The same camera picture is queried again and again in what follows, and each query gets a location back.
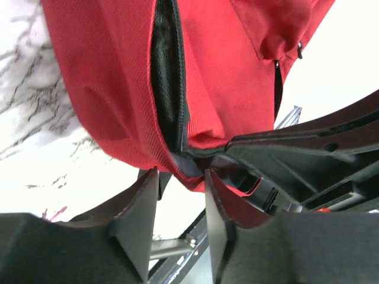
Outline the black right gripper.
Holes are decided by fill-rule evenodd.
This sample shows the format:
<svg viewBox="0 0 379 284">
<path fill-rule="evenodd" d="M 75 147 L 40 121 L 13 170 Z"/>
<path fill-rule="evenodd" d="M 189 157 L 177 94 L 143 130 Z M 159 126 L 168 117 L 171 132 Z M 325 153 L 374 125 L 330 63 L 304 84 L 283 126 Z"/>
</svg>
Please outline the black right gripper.
<svg viewBox="0 0 379 284">
<path fill-rule="evenodd" d="M 378 208 L 378 93 L 280 130 L 235 137 L 227 154 L 308 210 Z M 378 215 L 268 215 L 205 173 L 214 283 L 377 283 Z"/>
</svg>

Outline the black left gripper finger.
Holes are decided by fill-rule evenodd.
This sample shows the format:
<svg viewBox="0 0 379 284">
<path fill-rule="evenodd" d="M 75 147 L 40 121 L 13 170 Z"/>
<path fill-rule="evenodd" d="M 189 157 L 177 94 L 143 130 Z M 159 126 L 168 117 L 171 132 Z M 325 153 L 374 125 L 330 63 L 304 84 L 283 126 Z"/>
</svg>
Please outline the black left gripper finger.
<svg viewBox="0 0 379 284">
<path fill-rule="evenodd" d="M 2 283 L 146 283 L 159 176 L 68 222 L 27 213 L 1 215 Z"/>
</svg>

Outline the red backpack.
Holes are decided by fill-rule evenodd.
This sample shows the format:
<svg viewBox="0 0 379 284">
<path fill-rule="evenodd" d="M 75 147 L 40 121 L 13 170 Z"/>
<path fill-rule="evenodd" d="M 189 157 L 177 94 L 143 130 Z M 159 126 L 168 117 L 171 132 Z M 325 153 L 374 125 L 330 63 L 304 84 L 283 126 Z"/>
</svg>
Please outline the red backpack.
<svg viewBox="0 0 379 284">
<path fill-rule="evenodd" d="M 332 1 L 43 1 L 66 90 L 111 157 L 204 191 L 235 136 L 270 131 Z"/>
</svg>

